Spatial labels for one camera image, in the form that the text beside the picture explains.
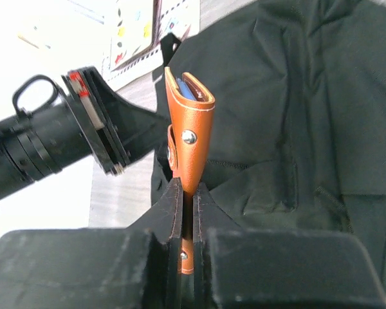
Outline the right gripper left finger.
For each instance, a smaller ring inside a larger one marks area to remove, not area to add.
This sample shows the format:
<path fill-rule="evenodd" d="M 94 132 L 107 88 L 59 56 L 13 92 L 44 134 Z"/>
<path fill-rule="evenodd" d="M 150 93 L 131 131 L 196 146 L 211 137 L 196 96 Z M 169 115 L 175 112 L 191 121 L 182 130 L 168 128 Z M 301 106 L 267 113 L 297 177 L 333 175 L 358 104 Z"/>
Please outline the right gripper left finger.
<path fill-rule="evenodd" d="M 14 230 L 0 238 L 0 308 L 179 308 L 183 189 L 125 229 Z"/>

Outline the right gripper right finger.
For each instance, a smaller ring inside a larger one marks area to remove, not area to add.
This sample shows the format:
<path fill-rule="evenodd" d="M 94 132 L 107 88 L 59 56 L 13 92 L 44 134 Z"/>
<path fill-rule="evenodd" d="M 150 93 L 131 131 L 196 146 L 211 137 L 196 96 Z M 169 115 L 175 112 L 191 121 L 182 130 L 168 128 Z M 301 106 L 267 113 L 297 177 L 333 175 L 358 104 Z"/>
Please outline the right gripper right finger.
<path fill-rule="evenodd" d="M 370 257 L 350 234 L 245 229 L 200 184 L 193 240 L 196 308 L 386 308 Z"/>

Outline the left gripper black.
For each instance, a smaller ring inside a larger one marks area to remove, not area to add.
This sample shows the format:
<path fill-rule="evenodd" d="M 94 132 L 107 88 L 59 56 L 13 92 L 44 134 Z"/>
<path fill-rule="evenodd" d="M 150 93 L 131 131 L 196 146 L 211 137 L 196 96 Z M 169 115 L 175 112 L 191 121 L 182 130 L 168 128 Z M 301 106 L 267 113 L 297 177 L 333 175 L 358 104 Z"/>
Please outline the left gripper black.
<path fill-rule="evenodd" d="M 28 79 L 13 95 L 15 115 L 0 121 L 0 200 L 93 155 L 118 174 L 167 139 L 169 119 L 114 92 L 96 68 L 69 71 L 64 91 L 45 75 Z M 18 100 L 34 82 L 52 86 L 33 111 Z"/>

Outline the brown leather wallet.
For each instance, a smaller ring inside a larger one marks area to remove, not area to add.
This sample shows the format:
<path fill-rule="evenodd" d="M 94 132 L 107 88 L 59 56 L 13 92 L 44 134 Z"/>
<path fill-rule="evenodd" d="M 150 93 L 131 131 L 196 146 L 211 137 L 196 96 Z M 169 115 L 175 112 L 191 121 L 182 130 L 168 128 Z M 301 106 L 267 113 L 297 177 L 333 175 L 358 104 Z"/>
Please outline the brown leather wallet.
<path fill-rule="evenodd" d="M 193 196 L 207 160 L 216 98 L 193 74 L 177 79 L 164 69 L 165 91 L 170 114 L 167 129 L 167 160 L 172 176 L 183 189 L 181 273 L 194 272 Z"/>

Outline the black student backpack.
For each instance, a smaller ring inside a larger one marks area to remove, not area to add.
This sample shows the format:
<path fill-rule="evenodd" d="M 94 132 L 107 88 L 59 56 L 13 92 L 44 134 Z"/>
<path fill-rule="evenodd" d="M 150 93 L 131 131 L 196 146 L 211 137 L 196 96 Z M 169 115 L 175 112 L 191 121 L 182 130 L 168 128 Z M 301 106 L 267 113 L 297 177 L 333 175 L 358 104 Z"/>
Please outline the black student backpack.
<path fill-rule="evenodd" d="M 161 45 L 216 98 L 214 201 L 243 227 L 354 234 L 386 288 L 386 6 L 255 1 Z"/>

